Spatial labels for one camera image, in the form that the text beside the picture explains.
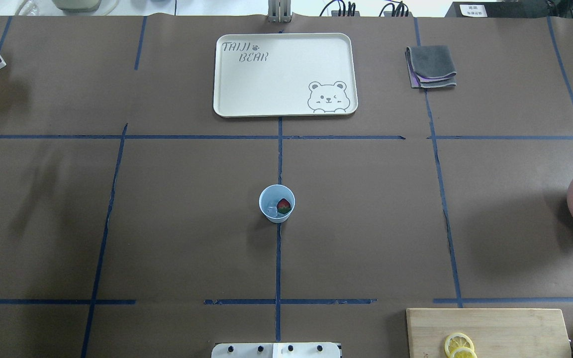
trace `bear illustration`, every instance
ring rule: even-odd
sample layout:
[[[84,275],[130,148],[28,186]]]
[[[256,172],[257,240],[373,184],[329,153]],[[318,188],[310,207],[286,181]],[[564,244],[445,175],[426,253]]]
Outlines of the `bear illustration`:
[[[342,81],[332,85],[311,82],[309,90],[311,91],[309,107],[313,113],[346,113],[351,104],[346,95],[346,84]]]

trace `label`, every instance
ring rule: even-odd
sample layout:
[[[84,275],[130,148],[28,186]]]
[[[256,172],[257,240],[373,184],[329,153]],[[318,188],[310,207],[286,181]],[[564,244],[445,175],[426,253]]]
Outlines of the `label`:
[[[459,5],[461,14],[468,17],[487,17],[485,6],[481,4],[476,5]]]
[[[235,54],[235,61],[239,63],[263,63],[269,59],[268,52],[262,52],[259,45],[250,42],[224,42],[220,50]]]

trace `table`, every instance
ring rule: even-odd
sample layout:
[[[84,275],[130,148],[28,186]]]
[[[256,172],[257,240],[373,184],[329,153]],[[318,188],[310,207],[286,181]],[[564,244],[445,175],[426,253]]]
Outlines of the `table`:
[[[213,112],[216,40],[280,31],[352,39],[354,115]],[[456,88],[410,88],[418,43]],[[407,357],[408,307],[561,308],[573,339],[573,21],[0,17],[0,51],[0,356]]]

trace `blue paper cup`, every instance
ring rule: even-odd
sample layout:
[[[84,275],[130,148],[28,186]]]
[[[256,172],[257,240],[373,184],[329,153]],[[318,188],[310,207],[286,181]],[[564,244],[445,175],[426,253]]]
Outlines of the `blue paper cup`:
[[[269,208],[275,207],[278,201],[286,199],[291,204],[291,211],[282,215],[280,213],[273,213]],[[267,186],[260,194],[258,200],[260,211],[267,217],[267,219],[275,224],[285,222],[295,209],[295,196],[293,192],[284,185],[274,184]]]

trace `strawberry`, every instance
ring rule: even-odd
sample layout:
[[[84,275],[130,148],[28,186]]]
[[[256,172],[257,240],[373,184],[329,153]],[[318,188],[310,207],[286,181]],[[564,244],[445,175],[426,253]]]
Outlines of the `strawberry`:
[[[287,201],[286,199],[282,199],[280,201],[278,201],[278,213],[284,215],[286,213],[288,213],[289,211],[291,211],[291,203],[289,201]]]

